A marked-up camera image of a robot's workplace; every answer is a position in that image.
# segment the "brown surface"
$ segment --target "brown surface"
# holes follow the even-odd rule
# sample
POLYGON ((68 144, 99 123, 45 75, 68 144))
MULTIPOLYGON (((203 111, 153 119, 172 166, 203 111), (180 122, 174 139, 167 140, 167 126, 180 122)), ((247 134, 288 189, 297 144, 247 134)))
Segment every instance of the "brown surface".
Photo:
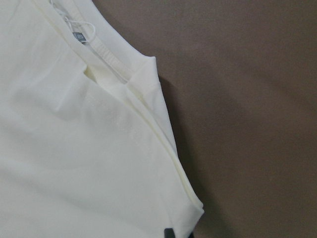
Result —
POLYGON ((156 56, 196 238, 317 237, 317 1, 95 0, 156 56))

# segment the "white shirt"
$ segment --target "white shirt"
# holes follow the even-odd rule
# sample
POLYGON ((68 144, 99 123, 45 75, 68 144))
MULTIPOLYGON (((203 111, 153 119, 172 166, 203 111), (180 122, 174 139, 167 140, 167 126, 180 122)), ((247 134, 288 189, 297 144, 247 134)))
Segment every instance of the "white shirt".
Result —
POLYGON ((2 0, 0 32, 0 237, 187 238, 203 205, 155 57, 90 0, 2 0))

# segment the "small square tag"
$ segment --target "small square tag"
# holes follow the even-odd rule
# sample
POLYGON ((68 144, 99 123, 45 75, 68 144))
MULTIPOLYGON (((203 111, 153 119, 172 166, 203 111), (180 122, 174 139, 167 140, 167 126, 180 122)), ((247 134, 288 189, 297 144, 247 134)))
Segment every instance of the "small square tag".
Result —
POLYGON ((86 41, 86 38, 84 37, 83 33, 81 33, 81 32, 73 32, 73 35, 81 43, 86 41))

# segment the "white t-shirt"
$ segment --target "white t-shirt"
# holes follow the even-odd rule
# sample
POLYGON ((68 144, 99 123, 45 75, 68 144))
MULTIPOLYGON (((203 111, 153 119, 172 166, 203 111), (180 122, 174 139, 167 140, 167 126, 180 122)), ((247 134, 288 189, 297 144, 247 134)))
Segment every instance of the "white t-shirt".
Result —
POLYGON ((187 238, 203 205, 155 57, 90 0, 1 0, 0 41, 0 237, 187 238))

